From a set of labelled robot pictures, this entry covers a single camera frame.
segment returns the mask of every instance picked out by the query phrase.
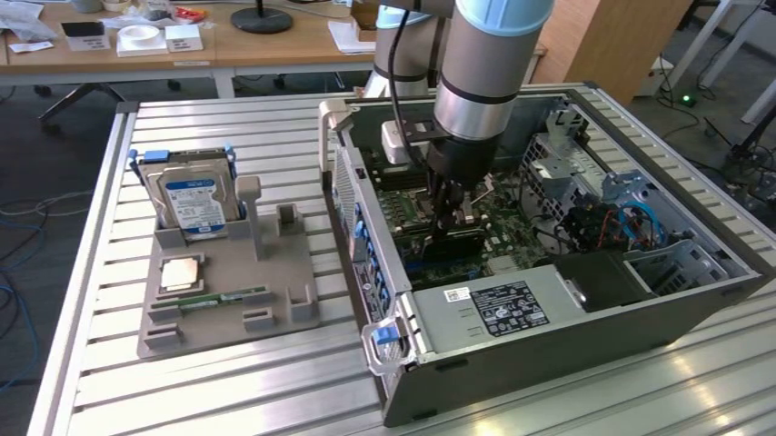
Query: cardboard box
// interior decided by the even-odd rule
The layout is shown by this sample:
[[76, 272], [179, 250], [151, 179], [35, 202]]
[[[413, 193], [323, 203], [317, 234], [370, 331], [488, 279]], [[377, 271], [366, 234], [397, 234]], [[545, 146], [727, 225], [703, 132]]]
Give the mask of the cardboard box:
[[62, 31], [64, 32], [68, 46], [75, 52], [111, 48], [111, 40], [103, 23], [62, 23]]
[[165, 28], [165, 40], [170, 52], [203, 50], [203, 38], [198, 25], [170, 25]]
[[377, 41], [377, 13], [380, 5], [354, 3], [350, 8], [356, 36], [364, 43]]

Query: hard drive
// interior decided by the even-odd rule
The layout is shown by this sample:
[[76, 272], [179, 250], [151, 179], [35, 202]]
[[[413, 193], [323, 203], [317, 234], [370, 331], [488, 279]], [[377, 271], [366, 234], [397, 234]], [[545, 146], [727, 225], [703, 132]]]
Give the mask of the hard drive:
[[146, 186], [162, 229], [181, 228], [190, 241], [226, 234], [226, 223], [243, 217], [234, 192], [230, 147], [191, 151], [130, 151], [130, 166]]

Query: metal handle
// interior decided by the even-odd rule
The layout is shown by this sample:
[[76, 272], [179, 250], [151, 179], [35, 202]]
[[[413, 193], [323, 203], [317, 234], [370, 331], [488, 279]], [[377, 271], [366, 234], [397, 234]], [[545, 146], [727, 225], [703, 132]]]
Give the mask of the metal handle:
[[373, 341], [373, 333], [384, 327], [389, 327], [397, 323], [397, 317], [390, 316], [381, 322], [366, 324], [362, 328], [362, 342], [366, 351], [366, 365], [374, 375], [381, 376], [396, 372], [401, 366], [406, 365], [414, 360], [414, 352], [409, 351], [408, 355], [396, 361], [384, 362], [377, 355], [376, 342]]

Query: aluminum extrusion table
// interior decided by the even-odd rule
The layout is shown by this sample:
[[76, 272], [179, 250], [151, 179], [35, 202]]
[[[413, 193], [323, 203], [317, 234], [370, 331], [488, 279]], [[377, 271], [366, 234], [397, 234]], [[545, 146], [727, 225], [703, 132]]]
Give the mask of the aluminum extrusion table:
[[[774, 233], [604, 93], [580, 92], [776, 264]], [[774, 283], [661, 349], [428, 421], [381, 425], [318, 183], [317, 107], [338, 96], [348, 94], [146, 103], [115, 116], [30, 434], [775, 434]], [[605, 135], [591, 137], [613, 169], [632, 165]], [[295, 202], [305, 215], [323, 325], [143, 362], [135, 352], [154, 210], [127, 171], [127, 150], [226, 143], [238, 171], [262, 177], [259, 211]]]

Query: black lamp base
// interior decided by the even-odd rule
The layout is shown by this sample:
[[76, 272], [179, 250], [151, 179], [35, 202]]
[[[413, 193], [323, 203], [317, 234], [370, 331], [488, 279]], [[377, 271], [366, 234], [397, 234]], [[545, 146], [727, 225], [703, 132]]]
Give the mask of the black lamp base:
[[251, 34], [278, 34], [291, 28], [294, 18], [278, 9], [265, 8], [265, 16], [258, 9], [249, 7], [231, 14], [231, 25]]

